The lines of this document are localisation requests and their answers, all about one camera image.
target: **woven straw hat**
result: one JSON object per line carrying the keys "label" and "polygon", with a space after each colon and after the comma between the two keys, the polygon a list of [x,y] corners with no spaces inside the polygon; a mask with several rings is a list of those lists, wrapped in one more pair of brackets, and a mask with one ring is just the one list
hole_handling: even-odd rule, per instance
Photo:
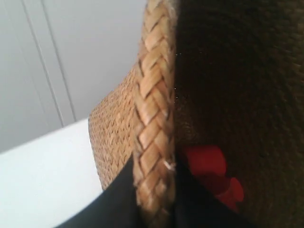
{"label": "woven straw hat", "polygon": [[103,188],[133,152],[149,220],[174,200],[174,146],[215,144],[244,216],[304,227],[304,1],[148,0],[143,21],[137,63],[89,119]]}

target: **white wall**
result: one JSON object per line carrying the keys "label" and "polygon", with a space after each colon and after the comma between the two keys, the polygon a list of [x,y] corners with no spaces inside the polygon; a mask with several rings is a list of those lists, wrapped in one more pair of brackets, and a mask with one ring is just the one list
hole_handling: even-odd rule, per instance
{"label": "white wall", "polygon": [[88,117],[136,59],[135,0],[0,0],[0,152]]}

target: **braided straw trim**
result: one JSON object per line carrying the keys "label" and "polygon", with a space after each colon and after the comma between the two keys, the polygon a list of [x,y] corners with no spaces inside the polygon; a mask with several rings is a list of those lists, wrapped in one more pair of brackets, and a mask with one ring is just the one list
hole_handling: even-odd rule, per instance
{"label": "braided straw trim", "polygon": [[149,0],[145,8],[134,97],[134,185],[149,227],[168,225],[175,199],[175,35],[168,7],[164,0]]}

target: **white table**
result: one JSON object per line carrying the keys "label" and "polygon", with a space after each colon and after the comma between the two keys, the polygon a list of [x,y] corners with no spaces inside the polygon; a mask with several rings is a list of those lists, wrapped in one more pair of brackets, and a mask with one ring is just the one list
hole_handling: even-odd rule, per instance
{"label": "white table", "polygon": [[102,193],[87,120],[0,153],[0,227],[51,228]]}

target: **woven straw texture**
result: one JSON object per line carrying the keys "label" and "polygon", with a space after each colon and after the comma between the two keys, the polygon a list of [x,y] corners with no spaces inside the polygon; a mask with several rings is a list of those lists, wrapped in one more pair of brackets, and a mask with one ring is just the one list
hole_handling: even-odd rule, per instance
{"label": "woven straw texture", "polygon": [[[304,227],[304,1],[182,0],[176,48],[175,147],[218,145],[244,216]],[[104,188],[135,147],[136,68],[90,116]]]}

